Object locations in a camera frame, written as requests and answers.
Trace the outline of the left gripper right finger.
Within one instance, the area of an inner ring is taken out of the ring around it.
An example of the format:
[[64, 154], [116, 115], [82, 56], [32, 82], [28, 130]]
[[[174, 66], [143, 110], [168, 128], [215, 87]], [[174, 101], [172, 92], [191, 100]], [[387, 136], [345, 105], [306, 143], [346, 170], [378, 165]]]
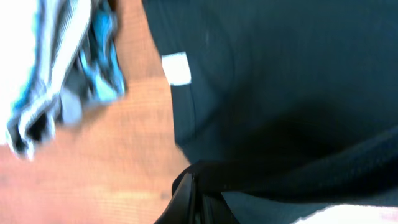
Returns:
[[239, 224], [221, 193], [201, 196], [202, 224]]

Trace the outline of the black t-shirt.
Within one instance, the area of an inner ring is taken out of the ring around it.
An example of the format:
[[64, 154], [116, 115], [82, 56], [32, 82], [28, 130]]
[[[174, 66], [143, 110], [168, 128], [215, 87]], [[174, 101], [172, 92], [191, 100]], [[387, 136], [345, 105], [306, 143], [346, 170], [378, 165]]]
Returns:
[[148, 0], [175, 142], [239, 223], [397, 206], [396, 0]]

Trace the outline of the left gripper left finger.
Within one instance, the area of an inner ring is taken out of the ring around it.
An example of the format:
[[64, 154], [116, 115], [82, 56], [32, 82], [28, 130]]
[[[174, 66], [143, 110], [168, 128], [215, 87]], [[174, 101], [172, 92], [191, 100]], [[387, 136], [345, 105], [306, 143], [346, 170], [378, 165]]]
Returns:
[[185, 174], [155, 224], [194, 224], [196, 204], [196, 183], [191, 174]]

